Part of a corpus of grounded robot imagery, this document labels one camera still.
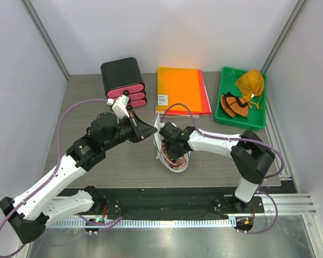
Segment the white mesh laundry bag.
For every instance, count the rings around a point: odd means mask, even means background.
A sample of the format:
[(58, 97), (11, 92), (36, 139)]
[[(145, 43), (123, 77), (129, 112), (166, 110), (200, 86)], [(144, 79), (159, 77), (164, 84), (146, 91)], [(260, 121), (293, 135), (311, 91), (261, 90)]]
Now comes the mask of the white mesh laundry bag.
[(185, 145), (179, 141), (182, 130), (174, 123), (162, 123), (159, 114), (156, 114), (153, 126), (157, 129), (153, 135), (153, 144), (157, 151), (156, 159), (174, 173), (186, 170), (190, 152), (187, 152)]

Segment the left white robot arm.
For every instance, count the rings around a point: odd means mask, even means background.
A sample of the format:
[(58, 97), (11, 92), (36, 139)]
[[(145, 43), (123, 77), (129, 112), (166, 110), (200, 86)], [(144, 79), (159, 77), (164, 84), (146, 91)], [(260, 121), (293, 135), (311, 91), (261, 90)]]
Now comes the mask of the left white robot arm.
[(20, 241), (23, 244), (35, 241), (54, 222), (73, 214), (99, 214), (106, 200), (94, 186), (87, 186), (61, 201), (53, 199), (104, 160), (106, 151), (125, 141), (140, 142), (156, 132), (155, 127), (140, 120), (133, 111), (120, 119), (110, 112), (99, 114), (53, 170), (23, 194), (0, 201), (0, 208)]

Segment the pink bra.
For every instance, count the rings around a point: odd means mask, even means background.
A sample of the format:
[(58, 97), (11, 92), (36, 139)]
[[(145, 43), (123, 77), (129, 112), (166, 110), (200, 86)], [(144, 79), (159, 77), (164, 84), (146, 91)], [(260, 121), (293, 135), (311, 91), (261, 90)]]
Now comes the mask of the pink bra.
[(185, 154), (175, 160), (172, 160), (167, 151), (165, 144), (161, 145), (161, 160), (165, 163), (166, 167), (175, 173), (184, 171), (188, 166), (189, 154)]

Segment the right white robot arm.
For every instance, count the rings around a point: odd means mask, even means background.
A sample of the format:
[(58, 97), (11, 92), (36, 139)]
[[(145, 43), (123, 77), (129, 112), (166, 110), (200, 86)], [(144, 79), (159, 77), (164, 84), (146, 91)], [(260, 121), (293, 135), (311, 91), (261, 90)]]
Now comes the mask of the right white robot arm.
[(227, 200), (228, 207), (238, 212), (251, 209), (251, 200), (275, 159), (270, 147), (254, 132), (224, 135), (193, 126), (182, 130), (173, 123), (158, 120), (154, 126), (158, 130), (153, 139), (157, 159), (174, 173), (186, 170), (191, 152), (203, 151), (231, 158), (241, 178), (234, 195)]

